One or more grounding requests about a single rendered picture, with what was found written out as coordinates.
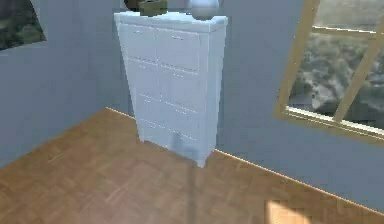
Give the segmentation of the white chest of drawers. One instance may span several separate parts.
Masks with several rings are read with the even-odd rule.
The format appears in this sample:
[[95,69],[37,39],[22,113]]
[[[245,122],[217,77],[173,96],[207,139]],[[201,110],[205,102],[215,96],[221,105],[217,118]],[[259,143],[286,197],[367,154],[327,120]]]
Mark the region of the white chest of drawers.
[[141,141],[202,167],[216,147],[228,18],[114,15]]

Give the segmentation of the silver round vase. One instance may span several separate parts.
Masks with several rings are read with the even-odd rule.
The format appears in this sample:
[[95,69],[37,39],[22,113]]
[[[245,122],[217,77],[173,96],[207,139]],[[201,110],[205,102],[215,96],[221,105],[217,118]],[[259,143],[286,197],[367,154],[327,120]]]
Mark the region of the silver round vase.
[[219,0],[190,0],[189,9],[193,18],[210,20],[218,12]]

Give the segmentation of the olive green box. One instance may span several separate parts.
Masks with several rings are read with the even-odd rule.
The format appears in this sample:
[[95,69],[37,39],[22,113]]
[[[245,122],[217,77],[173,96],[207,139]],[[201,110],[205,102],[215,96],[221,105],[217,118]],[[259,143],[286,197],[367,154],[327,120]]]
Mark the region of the olive green box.
[[157,16],[167,12],[167,0],[142,0],[139,3],[139,12],[141,16]]

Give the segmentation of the wooden framed window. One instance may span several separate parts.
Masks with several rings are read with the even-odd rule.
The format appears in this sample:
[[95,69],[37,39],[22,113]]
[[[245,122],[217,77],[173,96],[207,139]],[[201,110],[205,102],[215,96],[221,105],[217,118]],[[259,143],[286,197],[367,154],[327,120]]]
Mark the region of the wooden framed window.
[[384,147],[384,0],[304,0],[274,115]]

